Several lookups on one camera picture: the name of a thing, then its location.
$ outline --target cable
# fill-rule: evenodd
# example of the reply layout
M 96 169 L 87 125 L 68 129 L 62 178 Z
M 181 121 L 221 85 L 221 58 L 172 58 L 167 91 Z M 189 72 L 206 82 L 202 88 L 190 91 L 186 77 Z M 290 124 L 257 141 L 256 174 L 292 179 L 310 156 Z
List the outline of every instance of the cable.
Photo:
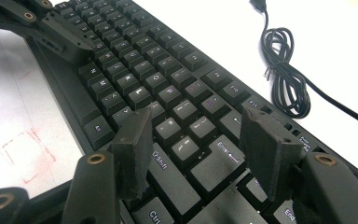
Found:
M 289 64 L 295 47 L 292 33 L 287 28 L 268 29 L 269 14 L 267 13 L 266 1 L 251 0 L 251 3 L 266 16 L 260 42 L 263 55 L 268 63 L 266 71 L 268 80 L 271 74 L 275 75 L 271 92 L 272 103 L 287 116 L 293 119 L 303 119 L 310 112 L 308 85 L 327 102 L 358 120 L 356 112 L 328 96 Z

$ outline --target keyboard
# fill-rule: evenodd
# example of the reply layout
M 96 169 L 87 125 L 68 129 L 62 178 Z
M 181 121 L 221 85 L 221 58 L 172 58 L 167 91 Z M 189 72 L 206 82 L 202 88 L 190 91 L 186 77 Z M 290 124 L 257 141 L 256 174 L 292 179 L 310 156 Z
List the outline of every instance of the keyboard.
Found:
M 75 0 L 55 10 L 92 40 L 89 61 L 73 66 L 27 42 L 83 152 L 107 150 L 132 111 L 152 112 L 147 188 L 120 202 L 122 223 L 296 223 L 293 202 L 270 202 L 246 168 L 241 113 L 268 113 L 303 144 L 302 156 L 338 156 L 331 148 L 132 1 Z M 39 223 L 60 222 L 69 187 L 31 200 L 44 214 Z

